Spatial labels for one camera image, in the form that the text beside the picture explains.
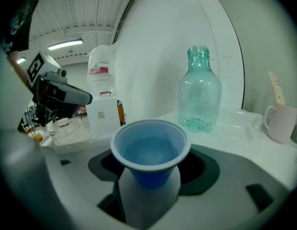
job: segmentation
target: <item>white mug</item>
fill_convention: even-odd
[[[271,108],[273,108],[273,113],[269,125],[267,125],[267,115]],[[275,103],[268,106],[263,119],[269,137],[280,144],[285,144],[290,140],[296,123],[297,109],[288,105]]]

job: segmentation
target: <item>fluorescent light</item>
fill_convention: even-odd
[[[68,41],[68,42],[64,42],[64,43],[60,43],[60,44],[55,44],[55,45],[52,45],[52,46],[48,47],[48,49],[49,50],[54,50],[54,49],[63,48],[63,47],[67,47],[67,46],[72,46],[72,45],[77,45],[77,44],[82,44],[82,39],[72,40],[72,41]]]
[[[20,58],[16,63],[20,64],[22,62],[26,61],[25,57]]]

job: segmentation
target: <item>clear plastic bottle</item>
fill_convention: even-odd
[[[222,85],[204,45],[188,49],[189,70],[179,84],[179,123],[192,132],[210,132],[217,123]]]

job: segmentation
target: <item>blue plastic cup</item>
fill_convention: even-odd
[[[146,188],[164,185],[190,150],[184,130],[164,120],[148,119],[122,126],[111,139],[114,157]]]

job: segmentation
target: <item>red label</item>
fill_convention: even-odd
[[[108,73],[108,67],[98,67],[90,69],[90,75],[99,74],[99,73]]]

